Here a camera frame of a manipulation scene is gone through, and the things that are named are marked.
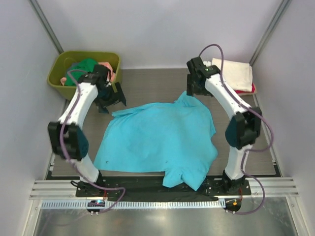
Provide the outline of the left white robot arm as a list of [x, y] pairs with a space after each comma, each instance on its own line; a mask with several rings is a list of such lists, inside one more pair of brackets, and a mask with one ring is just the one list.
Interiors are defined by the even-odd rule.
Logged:
[[111, 82], [110, 68], [96, 64], [91, 72], [79, 70], [78, 79], [69, 70], [68, 77], [76, 86], [76, 91], [67, 109], [55, 122], [49, 122], [48, 134], [52, 151], [66, 160], [79, 174], [81, 181], [87, 182], [87, 190], [93, 196], [104, 192], [102, 175], [92, 163], [88, 151], [89, 142], [83, 132], [83, 123], [92, 104], [100, 113], [108, 113], [108, 107], [119, 102], [126, 104], [120, 82]]

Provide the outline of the light blue t shirt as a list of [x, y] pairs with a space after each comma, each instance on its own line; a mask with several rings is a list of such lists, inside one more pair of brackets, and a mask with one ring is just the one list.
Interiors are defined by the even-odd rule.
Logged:
[[209, 109], [182, 93], [172, 103], [115, 111], [94, 166], [103, 171], [163, 172], [163, 186], [197, 190], [216, 159], [216, 133]]

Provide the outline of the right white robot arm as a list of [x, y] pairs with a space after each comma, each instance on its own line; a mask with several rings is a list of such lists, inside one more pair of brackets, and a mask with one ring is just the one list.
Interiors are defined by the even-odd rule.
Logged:
[[245, 184], [242, 172], [248, 154], [256, 139], [260, 136], [262, 115], [259, 107], [252, 108], [228, 85], [220, 69], [206, 66], [201, 57], [187, 62], [187, 95], [213, 96], [223, 107], [229, 117], [225, 138], [229, 144], [228, 163], [222, 173], [221, 187], [226, 194], [237, 193]]

